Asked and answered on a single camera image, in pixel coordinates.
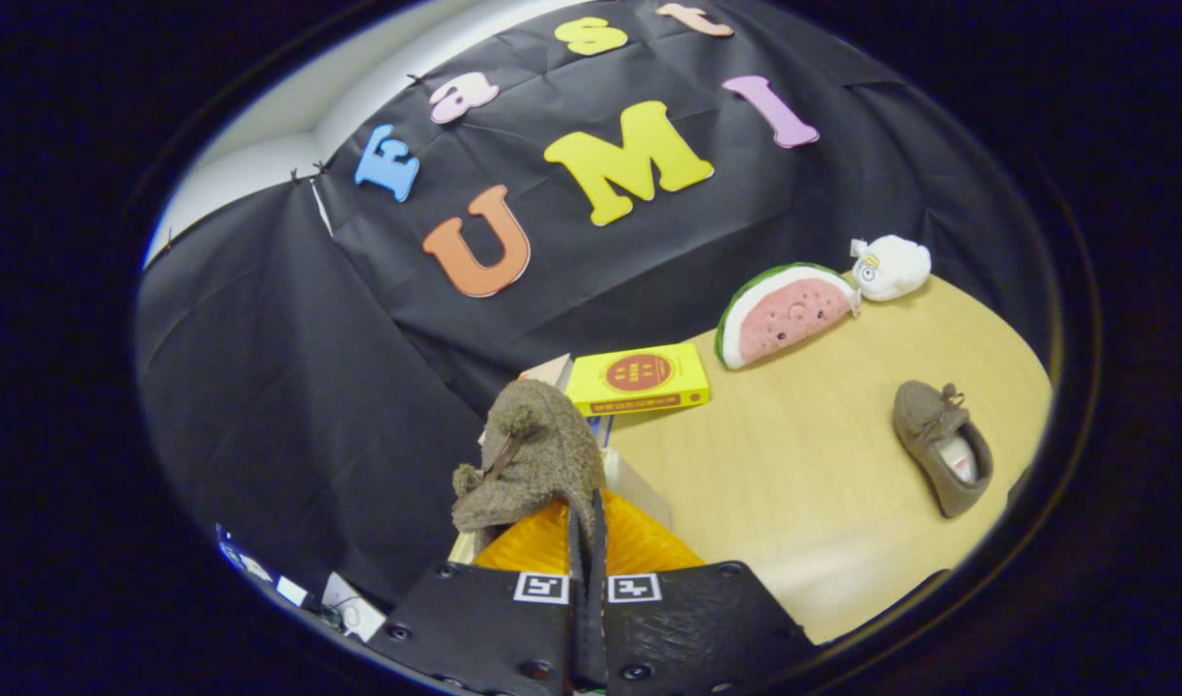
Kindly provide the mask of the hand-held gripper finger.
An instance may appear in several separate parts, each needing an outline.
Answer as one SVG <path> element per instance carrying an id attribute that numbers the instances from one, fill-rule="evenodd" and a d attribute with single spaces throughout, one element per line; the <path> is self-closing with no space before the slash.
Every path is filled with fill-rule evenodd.
<path id="1" fill-rule="evenodd" d="M 587 648 L 608 695 L 751 695 L 816 657 L 816 643 L 749 565 L 612 574 L 595 494 Z"/>
<path id="2" fill-rule="evenodd" d="M 368 648 L 447 692 L 571 695 L 586 598 L 582 523 L 572 512 L 564 534 L 565 573 L 431 565 Z"/>

